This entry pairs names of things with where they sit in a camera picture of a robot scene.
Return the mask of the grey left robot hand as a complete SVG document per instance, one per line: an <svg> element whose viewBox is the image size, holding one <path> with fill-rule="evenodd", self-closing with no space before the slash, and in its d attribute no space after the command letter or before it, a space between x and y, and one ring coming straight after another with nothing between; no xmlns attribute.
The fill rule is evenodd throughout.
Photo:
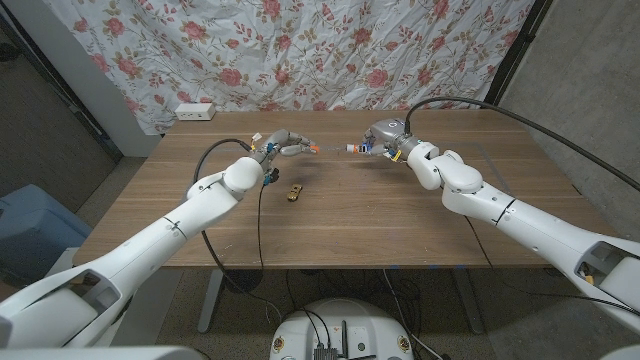
<svg viewBox="0 0 640 360"><path fill-rule="evenodd" d="M262 145L251 153L250 157L266 171L271 167L271 162L277 155L292 157L299 154L317 154L318 152L319 147L310 139L298 133L280 129L271 134Z"/></svg>

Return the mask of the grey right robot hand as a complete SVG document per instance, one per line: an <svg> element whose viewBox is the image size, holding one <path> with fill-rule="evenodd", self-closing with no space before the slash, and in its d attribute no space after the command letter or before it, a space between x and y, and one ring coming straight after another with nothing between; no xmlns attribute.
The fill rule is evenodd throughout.
<svg viewBox="0 0 640 360"><path fill-rule="evenodd" d="M398 119L380 120L364 133L360 150L373 156L385 156L395 162L406 162L410 152L421 140L405 132L405 122Z"/></svg>

